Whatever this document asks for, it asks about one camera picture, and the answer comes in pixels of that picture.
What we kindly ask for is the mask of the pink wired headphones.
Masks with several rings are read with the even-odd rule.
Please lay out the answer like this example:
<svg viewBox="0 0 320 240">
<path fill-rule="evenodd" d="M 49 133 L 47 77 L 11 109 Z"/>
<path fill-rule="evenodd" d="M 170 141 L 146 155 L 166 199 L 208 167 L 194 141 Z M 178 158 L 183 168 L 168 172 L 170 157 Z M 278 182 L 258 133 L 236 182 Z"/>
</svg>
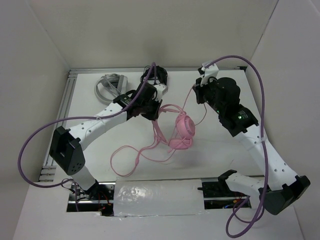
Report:
<svg viewBox="0 0 320 240">
<path fill-rule="evenodd" d="M 187 150 L 192 147 L 193 138 L 196 134 L 196 126 L 198 126 L 200 123 L 202 123 L 202 121 L 205 119 L 205 117 L 207 115 L 208 110 L 205 108 L 204 109 L 205 112 L 204 112 L 204 115 L 203 115 L 201 121 L 199 121 L 198 123 L 194 123 L 193 119 L 185 111 L 185 106 L 186 106 L 186 103 L 188 101 L 190 94 L 191 94 L 191 92 L 189 91 L 184 102 L 183 102 L 183 106 L 178 106 L 176 104 L 165 104 L 165 105 L 161 106 L 160 109 L 158 110 L 159 114 L 161 114 L 161 113 L 175 113 L 175 114 L 177 114 L 175 121 L 174 121 L 174 129 L 172 131 L 172 135 L 170 138 L 167 139 L 165 137 L 165 135 L 161 131 L 161 128 L 159 126 L 158 121 L 153 120 L 151 122 L 152 123 L 152 131 L 153 131 L 153 143 L 151 145 L 145 146 L 139 150 L 134 148 L 131 145 L 123 145 L 112 153 L 110 160 L 109 160 L 109 163 L 110 163 L 110 168 L 112 169 L 112 171 L 116 175 L 123 177 L 123 178 L 127 178 L 127 177 L 131 176 L 135 172 L 138 164 L 140 163 L 140 157 L 143 157 L 144 159 L 149 160 L 151 162 L 163 164 L 163 163 L 168 162 L 176 151 Z M 169 156 L 167 158 L 165 158 L 163 160 L 158 160 L 158 159 L 149 158 L 143 154 L 143 152 L 145 152 L 145 151 L 155 149 L 159 144 L 163 144 L 163 145 L 166 145 L 169 147 L 169 150 L 167 151 Z M 137 152 L 137 155 L 135 157 L 133 169 L 129 173 L 121 174 L 121 173 L 118 173 L 115 170 L 115 168 L 113 167 L 113 158 L 118 152 L 120 152 L 121 150 L 123 150 L 125 148 L 130 148 L 130 149 L 135 150 Z"/>
</svg>

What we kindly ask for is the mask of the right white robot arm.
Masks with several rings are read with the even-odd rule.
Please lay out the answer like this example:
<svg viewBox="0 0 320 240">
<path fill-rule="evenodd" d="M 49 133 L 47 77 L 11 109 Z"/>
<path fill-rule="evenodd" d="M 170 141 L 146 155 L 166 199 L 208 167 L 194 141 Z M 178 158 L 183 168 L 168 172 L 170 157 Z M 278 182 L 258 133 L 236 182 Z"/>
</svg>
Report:
<svg viewBox="0 0 320 240">
<path fill-rule="evenodd" d="M 198 104 L 207 103 L 217 114 L 219 122 L 249 152 L 267 180 L 245 176 L 235 170 L 228 170 L 218 177 L 218 190 L 223 196 L 233 192 L 243 193 L 258 204 L 263 201 L 264 209 L 278 215 L 298 200 L 311 182 L 307 176 L 299 176 L 282 159 L 261 132 L 261 122 L 246 107 L 240 104 L 240 88 L 229 77 L 210 77 L 203 84 L 197 78 L 193 85 Z"/>
</svg>

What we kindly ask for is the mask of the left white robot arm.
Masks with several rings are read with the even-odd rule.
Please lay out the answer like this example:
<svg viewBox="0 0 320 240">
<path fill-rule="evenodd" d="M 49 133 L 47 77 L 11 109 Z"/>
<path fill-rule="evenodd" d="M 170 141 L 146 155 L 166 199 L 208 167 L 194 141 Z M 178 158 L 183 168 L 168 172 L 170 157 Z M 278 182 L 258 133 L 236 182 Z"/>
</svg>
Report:
<svg viewBox="0 0 320 240">
<path fill-rule="evenodd" d="M 107 107 L 92 119 L 69 129 L 56 128 L 49 155 L 81 188 L 88 200 L 97 197 L 99 183 L 86 167 L 84 150 L 111 128 L 139 115 L 154 121 L 159 117 L 162 97 L 168 87 L 164 84 L 140 83 L 136 90 L 117 96 Z"/>
</svg>

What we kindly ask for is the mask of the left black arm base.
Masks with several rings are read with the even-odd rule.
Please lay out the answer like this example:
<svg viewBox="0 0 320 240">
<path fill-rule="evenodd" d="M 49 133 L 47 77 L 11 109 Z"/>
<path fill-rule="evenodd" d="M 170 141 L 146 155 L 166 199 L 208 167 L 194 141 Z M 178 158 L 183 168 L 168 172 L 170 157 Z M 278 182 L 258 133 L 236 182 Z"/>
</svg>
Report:
<svg viewBox="0 0 320 240">
<path fill-rule="evenodd" d="M 83 189 L 75 182 L 66 182 L 62 185 L 68 191 L 68 213 L 97 212 L 104 217 L 114 216 L 115 182 L 96 182 L 88 190 Z"/>
</svg>

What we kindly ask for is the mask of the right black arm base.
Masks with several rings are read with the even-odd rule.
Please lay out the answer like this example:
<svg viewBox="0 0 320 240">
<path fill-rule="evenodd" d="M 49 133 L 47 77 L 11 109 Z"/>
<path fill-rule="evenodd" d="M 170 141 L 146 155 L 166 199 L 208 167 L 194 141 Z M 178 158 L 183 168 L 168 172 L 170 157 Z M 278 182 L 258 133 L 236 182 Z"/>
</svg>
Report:
<svg viewBox="0 0 320 240">
<path fill-rule="evenodd" d="M 235 173 L 237 171 L 228 170 L 218 178 L 202 181 L 201 187 L 197 189 L 203 194 L 205 210 L 232 209 L 236 203 L 246 199 L 243 193 L 230 190 L 227 186 L 227 177 Z"/>
</svg>

